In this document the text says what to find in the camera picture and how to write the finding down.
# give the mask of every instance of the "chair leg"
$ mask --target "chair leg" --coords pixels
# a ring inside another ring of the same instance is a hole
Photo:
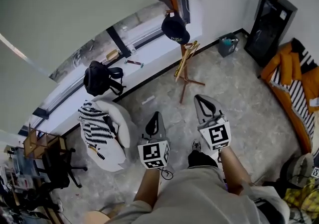
[[[88,168],[86,166],[83,166],[83,167],[71,166],[71,169],[82,169],[84,171],[88,171]]]
[[[73,151],[69,151],[69,152],[67,153],[67,156],[66,156],[66,163],[67,163],[68,165],[71,164],[72,152],[73,152]]]
[[[71,177],[72,181],[74,182],[74,184],[78,187],[78,188],[81,188],[82,185],[81,184],[78,184],[78,182],[75,180],[75,177],[71,171],[71,169],[68,170],[68,173],[69,173],[69,176]]]

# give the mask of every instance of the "striped blanket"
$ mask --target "striped blanket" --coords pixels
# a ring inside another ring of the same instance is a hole
[[[312,145],[312,139],[313,139],[314,129],[315,129],[315,123],[314,123],[315,115],[314,113],[308,112],[303,84],[301,81],[293,80],[290,85],[283,85],[281,84],[280,81],[281,81],[281,69],[280,67],[277,67],[275,69],[275,72],[272,75],[270,83],[280,88],[281,90],[289,93],[291,102],[292,102],[292,109],[294,113],[302,121],[306,129],[306,132],[311,140],[311,145]]]

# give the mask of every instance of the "zebra print fabric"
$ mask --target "zebra print fabric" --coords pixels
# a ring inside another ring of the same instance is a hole
[[[291,85],[282,85],[280,81],[281,69],[280,67],[277,67],[272,75],[270,82],[272,85],[289,93],[292,102],[292,109],[294,113],[299,117],[299,119],[303,122],[312,144],[315,129],[315,115],[314,113],[308,112],[308,106],[302,82],[294,80]]]
[[[101,148],[116,136],[105,123],[105,118],[109,115],[96,109],[93,102],[85,102],[78,112],[87,147],[94,150],[100,159],[105,160]]]

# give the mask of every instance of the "black and white stripes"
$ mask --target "black and white stripes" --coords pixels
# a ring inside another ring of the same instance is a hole
[[[314,58],[306,50],[304,50],[302,53],[299,53],[299,60],[302,74],[305,74],[306,72],[317,67]]]
[[[87,147],[95,149],[97,156],[104,160],[105,156],[99,150],[116,136],[103,119],[109,115],[98,110],[93,102],[85,102],[78,111]]]
[[[271,84],[288,92],[290,94],[292,109],[294,113],[303,122],[306,132],[311,139],[313,139],[314,129],[315,129],[315,115],[314,113],[308,112],[308,106],[306,102],[306,97],[303,89],[303,84],[301,81],[292,81],[291,85],[281,84],[281,71],[280,67],[277,67],[271,78]]]

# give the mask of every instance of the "coat rack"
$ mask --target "coat rack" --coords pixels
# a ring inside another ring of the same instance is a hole
[[[177,0],[171,0],[171,3],[172,3],[173,10],[168,10],[166,12],[167,13],[174,12],[174,11],[178,12]],[[188,75],[187,75],[187,60],[193,56],[193,54],[196,51],[196,49],[198,48],[198,46],[199,46],[199,44],[197,44],[197,41],[194,42],[194,43],[187,43],[185,45],[181,45],[180,46],[181,54],[182,54],[182,60],[180,62],[178,71],[175,73],[175,76],[176,76],[176,81],[179,78],[183,79],[184,85],[183,85],[183,89],[182,89],[182,92],[181,92],[179,103],[183,102],[183,98],[184,98],[185,89],[186,89],[187,84],[195,83],[195,84],[199,84],[199,85],[205,86],[204,83],[197,82],[197,81],[194,81],[194,80],[190,80],[188,78]]]

